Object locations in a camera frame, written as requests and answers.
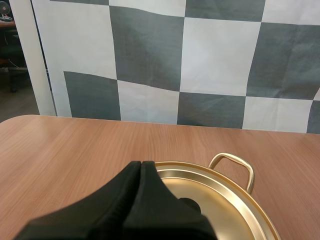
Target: fabric backdrop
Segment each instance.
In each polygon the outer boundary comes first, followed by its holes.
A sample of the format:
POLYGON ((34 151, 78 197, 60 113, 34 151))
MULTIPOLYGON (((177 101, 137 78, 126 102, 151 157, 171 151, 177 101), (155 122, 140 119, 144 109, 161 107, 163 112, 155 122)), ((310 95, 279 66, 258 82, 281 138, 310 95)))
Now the fabric backdrop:
POLYGON ((32 0, 58 116, 320 133, 319 0, 32 0))

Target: wooden table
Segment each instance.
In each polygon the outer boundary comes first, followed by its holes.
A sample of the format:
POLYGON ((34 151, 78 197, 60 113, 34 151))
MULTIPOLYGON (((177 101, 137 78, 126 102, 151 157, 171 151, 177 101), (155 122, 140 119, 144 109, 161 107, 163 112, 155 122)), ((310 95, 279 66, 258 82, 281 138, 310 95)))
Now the wooden table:
MULTIPOLYGON (((0 239, 94 192, 132 160, 207 166, 235 154, 283 240, 320 236, 320 135, 26 115, 0 124, 0 239)), ((244 186, 227 160, 217 170, 244 186)))
POLYGON ((0 21, 0 29, 2 28, 12 28, 15 27, 15 21, 0 21))

